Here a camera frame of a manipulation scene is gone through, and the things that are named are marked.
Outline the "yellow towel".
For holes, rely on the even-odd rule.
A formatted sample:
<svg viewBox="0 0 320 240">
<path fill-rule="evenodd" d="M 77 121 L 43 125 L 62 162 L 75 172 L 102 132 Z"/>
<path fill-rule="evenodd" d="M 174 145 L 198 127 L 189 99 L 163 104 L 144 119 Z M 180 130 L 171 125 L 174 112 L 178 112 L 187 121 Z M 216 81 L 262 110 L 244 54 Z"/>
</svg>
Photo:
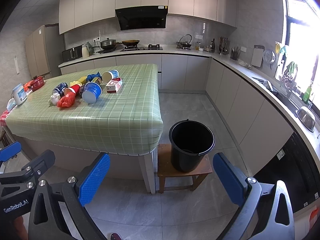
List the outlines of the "yellow towel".
<svg viewBox="0 0 320 240">
<path fill-rule="evenodd" d="M 72 87 L 72 86 L 74 86 L 74 85 L 82 86 L 82 83 L 79 82 L 79 81 L 72 81 L 72 82 L 70 83 L 70 87 Z"/>
</svg>

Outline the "person left shoe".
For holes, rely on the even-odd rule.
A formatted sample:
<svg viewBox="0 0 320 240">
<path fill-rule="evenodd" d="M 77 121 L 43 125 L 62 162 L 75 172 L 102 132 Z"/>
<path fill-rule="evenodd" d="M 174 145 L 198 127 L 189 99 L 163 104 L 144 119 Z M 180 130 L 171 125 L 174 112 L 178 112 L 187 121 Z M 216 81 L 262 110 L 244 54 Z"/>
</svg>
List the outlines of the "person left shoe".
<svg viewBox="0 0 320 240">
<path fill-rule="evenodd" d="M 110 240 L 123 240 L 123 239 L 121 238 L 121 236 L 118 233 L 113 232 L 110 235 Z"/>
</svg>

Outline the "yellow sponge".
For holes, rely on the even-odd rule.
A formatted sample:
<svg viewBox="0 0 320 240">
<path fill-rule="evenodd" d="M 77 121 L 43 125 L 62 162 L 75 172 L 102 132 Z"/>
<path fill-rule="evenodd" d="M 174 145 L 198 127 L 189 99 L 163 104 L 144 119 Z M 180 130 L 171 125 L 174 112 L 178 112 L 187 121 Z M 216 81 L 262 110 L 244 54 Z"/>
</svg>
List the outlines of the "yellow sponge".
<svg viewBox="0 0 320 240">
<path fill-rule="evenodd" d="M 86 76 L 82 76 L 80 77 L 77 82 L 81 83 L 82 85 L 86 84 L 87 82 L 87 77 Z"/>
</svg>

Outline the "blue white paper cup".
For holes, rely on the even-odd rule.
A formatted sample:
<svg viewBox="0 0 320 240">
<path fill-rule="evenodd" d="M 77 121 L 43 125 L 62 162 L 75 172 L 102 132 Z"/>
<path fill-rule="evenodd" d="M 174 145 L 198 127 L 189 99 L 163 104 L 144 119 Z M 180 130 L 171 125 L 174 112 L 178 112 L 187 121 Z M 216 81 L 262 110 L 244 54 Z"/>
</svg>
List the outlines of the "blue white paper cup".
<svg viewBox="0 0 320 240">
<path fill-rule="evenodd" d="M 109 70 L 106 72 L 103 72 L 102 74 L 102 81 L 104 83 L 108 83 L 112 79 L 118 78 L 119 77 L 119 72 L 117 70 Z"/>
</svg>

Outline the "black plastic bucket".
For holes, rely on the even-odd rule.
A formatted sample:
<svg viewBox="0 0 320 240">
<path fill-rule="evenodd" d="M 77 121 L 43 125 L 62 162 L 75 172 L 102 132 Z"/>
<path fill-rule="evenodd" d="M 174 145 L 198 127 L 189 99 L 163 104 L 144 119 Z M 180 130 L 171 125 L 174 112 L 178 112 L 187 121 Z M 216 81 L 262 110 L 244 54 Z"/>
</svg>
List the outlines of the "black plastic bucket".
<svg viewBox="0 0 320 240">
<path fill-rule="evenodd" d="M 181 172 L 194 170 L 215 146 L 215 136 L 205 124 L 194 120 L 182 120 L 169 130 L 171 163 Z"/>
</svg>

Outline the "red plastic bag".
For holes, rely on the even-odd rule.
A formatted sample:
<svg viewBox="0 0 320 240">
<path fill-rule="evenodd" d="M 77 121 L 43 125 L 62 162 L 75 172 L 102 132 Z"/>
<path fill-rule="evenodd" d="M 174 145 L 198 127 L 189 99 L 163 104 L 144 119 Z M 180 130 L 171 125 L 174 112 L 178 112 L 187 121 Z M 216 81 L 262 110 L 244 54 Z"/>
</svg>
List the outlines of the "red plastic bag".
<svg viewBox="0 0 320 240">
<path fill-rule="evenodd" d="M 70 92 L 63 96 L 58 102 L 57 107 L 59 108 L 68 108 L 73 106 L 75 103 L 75 93 Z"/>
</svg>

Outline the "beige refrigerator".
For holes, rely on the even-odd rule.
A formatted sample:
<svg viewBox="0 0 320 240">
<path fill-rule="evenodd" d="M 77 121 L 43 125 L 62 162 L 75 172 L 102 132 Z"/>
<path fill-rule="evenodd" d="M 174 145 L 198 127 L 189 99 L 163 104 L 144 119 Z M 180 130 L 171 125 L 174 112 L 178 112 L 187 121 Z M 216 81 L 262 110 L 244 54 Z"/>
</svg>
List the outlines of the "beige refrigerator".
<svg viewBox="0 0 320 240">
<path fill-rule="evenodd" d="M 45 79 L 60 76 L 59 65 L 63 63 L 65 50 L 63 35 L 59 25 L 46 24 L 37 28 L 25 39 L 25 51 L 31 77 L 43 76 Z"/>
</svg>

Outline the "green bottle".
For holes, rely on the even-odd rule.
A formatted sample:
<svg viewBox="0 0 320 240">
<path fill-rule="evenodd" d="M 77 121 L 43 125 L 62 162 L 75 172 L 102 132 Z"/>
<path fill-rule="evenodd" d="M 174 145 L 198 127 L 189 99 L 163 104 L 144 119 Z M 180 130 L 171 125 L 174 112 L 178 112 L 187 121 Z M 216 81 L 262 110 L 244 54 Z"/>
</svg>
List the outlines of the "green bottle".
<svg viewBox="0 0 320 240">
<path fill-rule="evenodd" d="M 310 85 L 307 87 L 305 93 L 303 94 L 302 101 L 305 104 L 308 104 L 308 101 L 309 101 L 309 98 L 311 95 L 311 91 L 312 91 L 312 84 L 313 84 L 313 81 L 310 81 Z"/>
</svg>

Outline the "blue pepsi can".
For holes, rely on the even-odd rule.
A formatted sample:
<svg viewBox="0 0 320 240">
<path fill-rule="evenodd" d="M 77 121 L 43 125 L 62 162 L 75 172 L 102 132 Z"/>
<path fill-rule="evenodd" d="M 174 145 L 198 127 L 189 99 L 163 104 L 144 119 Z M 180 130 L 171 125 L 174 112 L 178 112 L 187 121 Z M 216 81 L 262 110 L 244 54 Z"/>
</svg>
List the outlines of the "blue pepsi can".
<svg viewBox="0 0 320 240">
<path fill-rule="evenodd" d="M 52 94 L 59 94 L 59 96 L 62 97 L 64 95 L 64 90 L 66 88 L 68 88 L 68 84 L 65 82 L 62 82 L 53 89 Z"/>
</svg>

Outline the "gas stove top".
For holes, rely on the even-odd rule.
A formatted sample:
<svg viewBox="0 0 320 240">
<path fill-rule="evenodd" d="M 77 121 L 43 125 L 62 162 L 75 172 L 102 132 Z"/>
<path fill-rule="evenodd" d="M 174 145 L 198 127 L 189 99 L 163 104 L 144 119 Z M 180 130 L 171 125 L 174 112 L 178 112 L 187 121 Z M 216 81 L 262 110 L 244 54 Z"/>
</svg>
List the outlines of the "gas stove top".
<svg viewBox="0 0 320 240">
<path fill-rule="evenodd" d="M 148 46 L 125 46 L 121 51 L 136 51 L 136 50 L 162 50 L 163 48 L 159 45 L 149 44 Z"/>
</svg>

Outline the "black range hood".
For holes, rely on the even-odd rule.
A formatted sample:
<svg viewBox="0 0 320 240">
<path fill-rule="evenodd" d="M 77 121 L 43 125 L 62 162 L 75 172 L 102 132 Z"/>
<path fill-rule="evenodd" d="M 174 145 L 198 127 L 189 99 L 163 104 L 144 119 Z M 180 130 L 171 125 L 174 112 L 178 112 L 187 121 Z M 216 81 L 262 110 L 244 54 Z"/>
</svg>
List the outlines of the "black range hood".
<svg viewBox="0 0 320 240">
<path fill-rule="evenodd" d="M 165 28 L 167 5 L 147 5 L 116 9 L 121 30 Z"/>
</svg>

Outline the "black lidded wok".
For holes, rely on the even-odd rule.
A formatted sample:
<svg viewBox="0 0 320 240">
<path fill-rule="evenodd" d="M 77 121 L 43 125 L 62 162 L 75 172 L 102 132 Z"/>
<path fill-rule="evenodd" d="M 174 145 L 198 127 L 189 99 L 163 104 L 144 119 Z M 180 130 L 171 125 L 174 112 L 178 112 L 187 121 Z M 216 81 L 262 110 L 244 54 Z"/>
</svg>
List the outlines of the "black lidded wok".
<svg viewBox="0 0 320 240">
<path fill-rule="evenodd" d="M 103 50 L 112 50 L 115 49 L 119 44 L 121 44 L 121 42 L 117 42 L 115 39 L 107 38 L 106 40 L 100 42 L 100 48 Z"/>
</svg>

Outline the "frying pan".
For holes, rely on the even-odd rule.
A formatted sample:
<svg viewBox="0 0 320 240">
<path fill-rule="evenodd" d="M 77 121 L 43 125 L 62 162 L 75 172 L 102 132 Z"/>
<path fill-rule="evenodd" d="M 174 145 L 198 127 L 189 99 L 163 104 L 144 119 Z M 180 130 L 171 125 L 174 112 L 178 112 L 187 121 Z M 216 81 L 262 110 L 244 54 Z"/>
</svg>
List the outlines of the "frying pan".
<svg viewBox="0 0 320 240">
<path fill-rule="evenodd" d="M 136 47 L 140 40 L 123 40 L 121 43 L 127 47 Z"/>
</svg>

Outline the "brown wooden stool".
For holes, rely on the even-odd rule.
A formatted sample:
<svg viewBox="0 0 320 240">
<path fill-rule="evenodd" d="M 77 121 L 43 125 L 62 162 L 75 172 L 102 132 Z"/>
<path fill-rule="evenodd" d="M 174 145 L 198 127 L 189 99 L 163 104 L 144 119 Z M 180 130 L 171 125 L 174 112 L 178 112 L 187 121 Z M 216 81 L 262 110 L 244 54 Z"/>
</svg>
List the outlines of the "brown wooden stool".
<svg viewBox="0 0 320 240">
<path fill-rule="evenodd" d="M 175 190 L 190 190 L 195 191 L 204 179 L 213 172 L 209 157 L 206 155 L 199 163 L 199 165 L 190 172 L 181 172 L 176 170 L 171 163 L 171 145 L 159 144 L 157 147 L 158 153 L 158 172 L 159 177 L 159 193 L 164 191 Z M 193 183 L 187 186 L 171 186 L 165 187 L 165 180 L 167 178 L 183 178 L 191 177 Z"/>
</svg>

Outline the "black microwave oven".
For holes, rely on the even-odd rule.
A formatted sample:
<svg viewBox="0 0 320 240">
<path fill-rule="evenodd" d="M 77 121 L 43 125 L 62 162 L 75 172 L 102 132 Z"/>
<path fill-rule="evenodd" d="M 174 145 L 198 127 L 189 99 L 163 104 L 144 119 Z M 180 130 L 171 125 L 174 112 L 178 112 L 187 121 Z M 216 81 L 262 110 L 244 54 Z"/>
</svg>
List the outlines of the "black microwave oven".
<svg viewBox="0 0 320 240">
<path fill-rule="evenodd" d="M 69 62 L 82 57 L 82 45 L 76 46 L 62 52 L 63 62 Z"/>
</svg>

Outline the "white thermos jug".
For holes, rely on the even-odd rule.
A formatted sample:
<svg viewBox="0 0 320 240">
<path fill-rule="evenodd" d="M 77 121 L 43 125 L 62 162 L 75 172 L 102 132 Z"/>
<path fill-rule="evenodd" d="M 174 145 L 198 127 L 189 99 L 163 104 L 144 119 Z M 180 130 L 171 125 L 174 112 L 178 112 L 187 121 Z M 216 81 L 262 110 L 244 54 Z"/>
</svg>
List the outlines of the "white thermos jug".
<svg viewBox="0 0 320 240">
<path fill-rule="evenodd" d="M 83 58 L 89 57 L 89 51 L 85 44 L 82 45 L 82 57 Z"/>
</svg>

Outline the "white cutting board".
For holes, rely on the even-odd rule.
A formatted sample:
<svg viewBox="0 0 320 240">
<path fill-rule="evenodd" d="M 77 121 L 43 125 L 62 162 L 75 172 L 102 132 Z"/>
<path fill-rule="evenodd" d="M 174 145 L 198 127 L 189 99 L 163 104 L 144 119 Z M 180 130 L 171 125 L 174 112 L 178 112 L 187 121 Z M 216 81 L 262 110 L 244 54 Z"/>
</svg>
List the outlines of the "white cutting board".
<svg viewBox="0 0 320 240">
<path fill-rule="evenodd" d="M 254 45 L 251 65 L 260 68 L 263 64 L 263 52 L 265 47 L 262 45 Z"/>
</svg>

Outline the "yellow black drink can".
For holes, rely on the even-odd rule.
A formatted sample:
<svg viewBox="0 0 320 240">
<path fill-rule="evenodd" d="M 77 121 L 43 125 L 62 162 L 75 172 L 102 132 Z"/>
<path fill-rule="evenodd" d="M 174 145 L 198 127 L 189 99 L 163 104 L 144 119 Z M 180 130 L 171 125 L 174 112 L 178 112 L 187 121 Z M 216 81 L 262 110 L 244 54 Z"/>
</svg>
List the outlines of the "yellow black drink can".
<svg viewBox="0 0 320 240">
<path fill-rule="evenodd" d="M 91 82 L 92 82 L 92 83 L 96 83 L 96 84 L 98 84 L 98 85 L 101 85 L 102 79 L 101 79 L 100 77 L 96 76 L 96 77 L 94 77 L 94 78 L 92 79 Z"/>
</svg>

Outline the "steel wool scrubber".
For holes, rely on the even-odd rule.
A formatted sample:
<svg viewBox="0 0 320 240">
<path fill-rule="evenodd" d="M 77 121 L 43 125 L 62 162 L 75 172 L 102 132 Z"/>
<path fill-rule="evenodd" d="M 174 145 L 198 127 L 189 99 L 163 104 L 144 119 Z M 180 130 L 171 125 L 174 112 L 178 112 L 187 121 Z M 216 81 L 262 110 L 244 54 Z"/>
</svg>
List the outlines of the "steel wool scrubber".
<svg viewBox="0 0 320 240">
<path fill-rule="evenodd" d="M 85 85 L 82 85 L 79 89 L 79 96 L 82 97 L 82 94 L 84 92 L 84 88 L 85 88 Z"/>
</svg>

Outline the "blue cloth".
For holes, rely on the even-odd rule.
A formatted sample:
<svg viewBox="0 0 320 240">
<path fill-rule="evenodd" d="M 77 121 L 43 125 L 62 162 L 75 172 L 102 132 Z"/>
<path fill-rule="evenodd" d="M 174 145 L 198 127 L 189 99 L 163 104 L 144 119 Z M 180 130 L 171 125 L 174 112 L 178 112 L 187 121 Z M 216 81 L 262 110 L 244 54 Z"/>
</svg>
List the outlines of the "blue cloth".
<svg viewBox="0 0 320 240">
<path fill-rule="evenodd" d="M 102 79 L 100 73 L 97 72 L 97 74 L 89 74 L 89 75 L 87 75 L 86 81 L 87 82 L 91 82 L 95 77 L 98 77 L 98 78 Z"/>
</svg>

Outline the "red white milk carton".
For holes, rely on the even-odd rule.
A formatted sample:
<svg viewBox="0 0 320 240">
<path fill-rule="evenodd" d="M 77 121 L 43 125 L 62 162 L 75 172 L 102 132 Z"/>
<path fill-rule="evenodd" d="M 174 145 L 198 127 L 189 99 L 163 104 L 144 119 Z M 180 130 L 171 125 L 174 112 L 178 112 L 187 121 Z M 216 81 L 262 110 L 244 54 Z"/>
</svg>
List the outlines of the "red white milk carton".
<svg viewBox="0 0 320 240">
<path fill-rule="evenodd" d="M 122 86 L 123 81 L 121 77 L 114 78 L 106 84 L 106 91 L 108 93 L 116 93 Z"/>
</svg>

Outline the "red paper cup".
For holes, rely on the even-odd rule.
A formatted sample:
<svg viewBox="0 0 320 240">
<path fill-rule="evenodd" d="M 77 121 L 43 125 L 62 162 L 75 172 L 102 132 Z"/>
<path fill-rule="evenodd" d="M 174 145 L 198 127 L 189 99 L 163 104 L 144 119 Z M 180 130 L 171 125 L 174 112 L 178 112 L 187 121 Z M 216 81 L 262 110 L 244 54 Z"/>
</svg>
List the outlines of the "red paper cup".
<svg viewBox="0 0 320 240">
<path fill-rule="evenodd" d="M 75 95 L 78 95 L 80 88 L 81 88 L 81 85 L 76 83 L 76 84 L 72 85 L 71 87 L 65 88 L 64 95 L 67 95 L 68 93 L 74 93 Z"/>
</svg>

